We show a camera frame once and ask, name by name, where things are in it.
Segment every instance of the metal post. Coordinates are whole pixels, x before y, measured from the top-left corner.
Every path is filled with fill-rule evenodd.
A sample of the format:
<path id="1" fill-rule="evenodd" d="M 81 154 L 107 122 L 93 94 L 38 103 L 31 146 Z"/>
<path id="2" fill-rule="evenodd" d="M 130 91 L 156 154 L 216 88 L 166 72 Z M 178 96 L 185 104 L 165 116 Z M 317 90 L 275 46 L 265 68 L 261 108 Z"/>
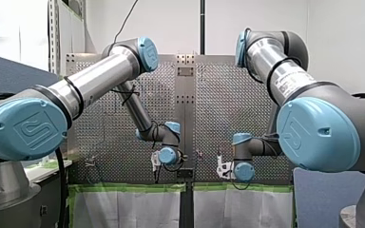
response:
<path id="1" fill-rule="evenodd" d="M 201 0 L 201 55 L 205 54 L 205 0 Z"/>

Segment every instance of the white sheet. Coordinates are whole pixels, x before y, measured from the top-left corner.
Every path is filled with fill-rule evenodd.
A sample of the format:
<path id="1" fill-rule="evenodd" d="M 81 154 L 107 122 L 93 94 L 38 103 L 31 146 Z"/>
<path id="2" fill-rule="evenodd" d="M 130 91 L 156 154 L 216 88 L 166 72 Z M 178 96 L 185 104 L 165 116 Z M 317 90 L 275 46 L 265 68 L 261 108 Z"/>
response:
<path id="1" fill-rule="evenodd" d="M 73 53 L 85 53 L 85 25 L 74 13 L 71 14 L 72 26 L 72 51 Z"/>

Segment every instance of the metal frame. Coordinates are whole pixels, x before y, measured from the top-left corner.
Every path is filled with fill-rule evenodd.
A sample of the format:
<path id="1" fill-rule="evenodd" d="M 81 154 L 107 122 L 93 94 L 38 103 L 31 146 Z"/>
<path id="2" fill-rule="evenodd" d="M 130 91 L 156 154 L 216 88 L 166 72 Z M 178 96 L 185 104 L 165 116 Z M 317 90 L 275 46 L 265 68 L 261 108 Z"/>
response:
<path id="1" fill-rule="evenodd" d="M 59 74 L 61 65 L 58 0 L 48 1 L 49 72 Z"/>

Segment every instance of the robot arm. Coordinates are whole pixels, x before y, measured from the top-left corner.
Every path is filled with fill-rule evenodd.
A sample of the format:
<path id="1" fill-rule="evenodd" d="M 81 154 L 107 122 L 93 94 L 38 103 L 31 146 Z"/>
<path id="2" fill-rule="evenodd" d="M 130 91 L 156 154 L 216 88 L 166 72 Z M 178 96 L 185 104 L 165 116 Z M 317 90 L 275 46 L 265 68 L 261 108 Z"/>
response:
<path id="1" fill-rule="evenodd" d="M 134 41 L 126 41 L 118 46 L 125 44 L 134 44 Z M 149 48 L 146 44 L 137 45 L 138 48 Z M 159 162 L 172 165 L 183 161 L 183 153 L 179 150 L 180 144 L 180 124 L 175 122 L 155 123 L 149 117 L 146 109 L 137 94 L 134 93 L 134 87 L 131 82 L 124 82 L 115 86 L 120 100 L 126 106 L 126 109 L 136 125 L 136 137 L 139 140 L 147 142 L 162 142 L 162 149 L 159 152 Z"/>
<path id="2" fill-rule="evenodd" d="M 280 107 L 279 145 L 296 165 L 323 172 L 365 171 L 365 94 L 318 82 L 307 49 L 290 32 L 242 32 L 236 63 L 266 84 Z"/>
<path id="3" fill-rule="evenodd" d="M 28 161 L 48 155 L 86 107 L 157 64 L 156 47 L 141 37 L 120 43 L 99 63 L 50 87 L 36 85 L 0 97 L 0 159 Z"/>

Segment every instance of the metal stand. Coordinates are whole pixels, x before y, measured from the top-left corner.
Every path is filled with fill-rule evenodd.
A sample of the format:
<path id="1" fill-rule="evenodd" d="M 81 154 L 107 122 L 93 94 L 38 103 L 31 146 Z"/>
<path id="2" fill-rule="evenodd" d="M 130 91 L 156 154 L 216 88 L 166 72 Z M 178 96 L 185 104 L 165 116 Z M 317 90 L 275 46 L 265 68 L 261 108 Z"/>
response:
<path id="1" fill-rule="evenodd" d="M 40 227 L 40 190 L 29 185 L 20 162 L 0 162 L 0 228 Z"/>
<path id="2" fill-rule="evenodd" d="M 178 182 L 185 183 L 185 192 L 181 192 L 180 228 L 194 227 L 193 181 L 195 167 L 193 160 L 193 134 L 195 124 L 195 83 L 196 66 L 194 55 L 177 55 L 176 70 L 176 117 L 182 125 L 181 149 L 188 156 L 181 170 L 177 172 Z"/>

